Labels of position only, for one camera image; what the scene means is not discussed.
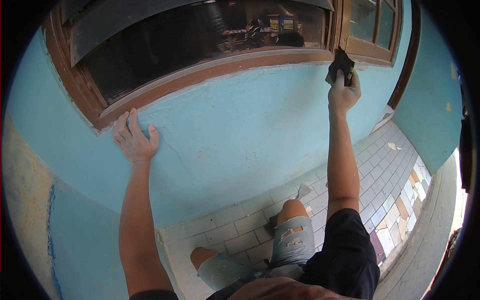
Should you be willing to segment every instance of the right hand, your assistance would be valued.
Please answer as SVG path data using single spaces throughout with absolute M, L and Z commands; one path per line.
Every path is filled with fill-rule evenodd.
M 352 85 L 345 86 L 345 77 L 341 70 L 336 73 L 336 81 L 328 91 L 328 109 L 331 112 L 345 114 L 361 97 L 360 80 L 357 72 L 352 73 Z
M 148 140 L 137 124 L 137 110 L 125 112 L 113 124 L 112 139 L 128 161 L 133 163 L 150 162 L 158 150 L 160 134 L 153 124 L 148 126 Z

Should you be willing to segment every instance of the tile floor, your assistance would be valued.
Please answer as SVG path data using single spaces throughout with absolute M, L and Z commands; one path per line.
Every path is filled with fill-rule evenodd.
M 353 146 L 360 177 L 360 216 L 382 264 L 401 247 L 422 211 L 431 177 L 410 141 L 389 121 Z M 169 228 L 160 229 L 170 266 L 187 300 L 213 293 L 190 262 L 202 246 L 226 253 L 245 265 L 265 266 L 272 237 L 263 228 L 283 203 L 300 200 L 312 219 L 315 247 L 321 251 L 326 224 L 326 163 L 292 182 L 240 204 Z

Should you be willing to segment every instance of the sanding sponge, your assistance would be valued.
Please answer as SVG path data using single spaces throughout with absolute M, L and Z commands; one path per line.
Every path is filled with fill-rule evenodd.
M 351 86 L 353 67 L 355 67 L 355 62 L 348 58 L 348 55 L 341 47 L 338 47 L 338 49 L 335 49 L 335 59 L 328 67 L 325 81 L 333 85 L 336 81 L 336 72 L 340 69 L 345 75 L 345 86 Z

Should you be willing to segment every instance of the leg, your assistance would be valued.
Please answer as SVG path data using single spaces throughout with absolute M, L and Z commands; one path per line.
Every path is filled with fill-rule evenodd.
M 221 290 L 237 280 L 250 282 L 263 274 L 264 269 L 250 268 L 228 258 L 223 253 L 203 247 L 195 248 L 190 260 L 198 276 L 213 290 Z
M 195 270 L 198 271 L 198 269 L 200 268 L 200 265 L 204 261 L 206 261 L 210 257 L 214 257 L 215 255 L 217 255 L 219 253 L 220 252 L 217 252 L 213 249 L 207 249 L 207 248 L 204 248 L 204 247 L 197 247 L 190 254 L 190 261 L 192 262 L 193 266 L 195 267 Z
M 299 200 L 286 201 L 277 218 L 270 266 L 305 264 L 314 254 L 313 227 L 307 211 Z

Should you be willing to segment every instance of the ripped denim shorts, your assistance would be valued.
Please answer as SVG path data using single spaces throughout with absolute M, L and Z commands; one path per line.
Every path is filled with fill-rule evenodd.
M 306 216 L 293 217 L 275 228 L 273 253 L 267 268 L 253 268 L 219 253 L 204 261 L 198 276 L 214 291 L 226 294 L 259 278 L 285 276 L 298 279 L 303 267 L 315 254 L 312 221 Z

